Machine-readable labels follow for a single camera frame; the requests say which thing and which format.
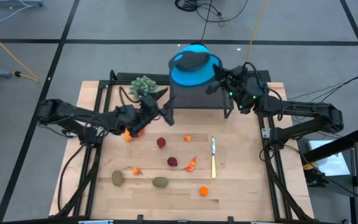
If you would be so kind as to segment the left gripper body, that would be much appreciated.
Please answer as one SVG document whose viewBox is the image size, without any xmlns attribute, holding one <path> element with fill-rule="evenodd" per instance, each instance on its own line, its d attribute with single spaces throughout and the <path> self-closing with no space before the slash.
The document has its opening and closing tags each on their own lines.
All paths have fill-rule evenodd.
<svg viewBox="0 0 358 224">
<path fill-rule="evenodd" d="M 131 137 L 137 137 L 142 129 L 150 124 L 158 116 L 163 118 L 169 126 L 175 124 L 173 116 L 169 113 L 169 101 L 159 107 L 158 101 L 152 99 L 152 94 L 140 99 L 140 108 L 134 109 L 134 115 L 125 123 Z"/>
</svg>

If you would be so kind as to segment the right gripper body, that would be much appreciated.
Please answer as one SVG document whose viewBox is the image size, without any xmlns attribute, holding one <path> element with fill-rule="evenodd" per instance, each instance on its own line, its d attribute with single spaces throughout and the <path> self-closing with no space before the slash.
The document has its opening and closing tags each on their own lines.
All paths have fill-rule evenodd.
<svg viewBox="0 0 358 224">
<path fill-rule="evenodd" d="M 248 69 L 245 65 L 240 65 L 232 69 L 222 68 L 221 88 L 226 90 L 231 96 L 252 96 L 248 88 L 249 78 Z"/>
</svg>

